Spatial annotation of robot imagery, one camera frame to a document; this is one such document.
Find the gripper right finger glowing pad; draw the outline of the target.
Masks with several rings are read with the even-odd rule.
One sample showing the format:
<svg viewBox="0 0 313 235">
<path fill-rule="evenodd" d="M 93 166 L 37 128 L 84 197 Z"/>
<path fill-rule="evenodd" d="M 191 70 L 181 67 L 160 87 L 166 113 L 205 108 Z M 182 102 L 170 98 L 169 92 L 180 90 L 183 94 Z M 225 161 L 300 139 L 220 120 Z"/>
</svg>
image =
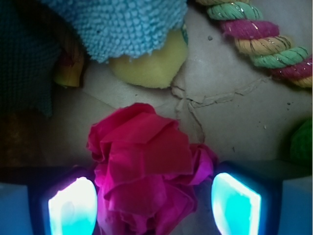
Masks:
<svg viewBox="0 0 313 235">
<path fill-rule="evenodd" d="M 215 171 L 211 206 L 223 235 L 311 235 L 312 166 L 224 161 Z"/>
</svg>

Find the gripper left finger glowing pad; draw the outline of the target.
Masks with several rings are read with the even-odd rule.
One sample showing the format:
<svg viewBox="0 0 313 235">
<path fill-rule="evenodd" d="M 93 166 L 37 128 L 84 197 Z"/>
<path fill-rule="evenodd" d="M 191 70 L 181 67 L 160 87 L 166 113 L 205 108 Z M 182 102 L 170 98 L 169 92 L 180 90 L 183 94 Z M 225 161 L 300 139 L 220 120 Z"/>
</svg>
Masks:
<svg viewBox="0 0 313 235">
<path fill-rule="evenodd" d="M 91 235 L 97 192 L 82 167 L 1 167 L 2 235 Z"/>
</svg>

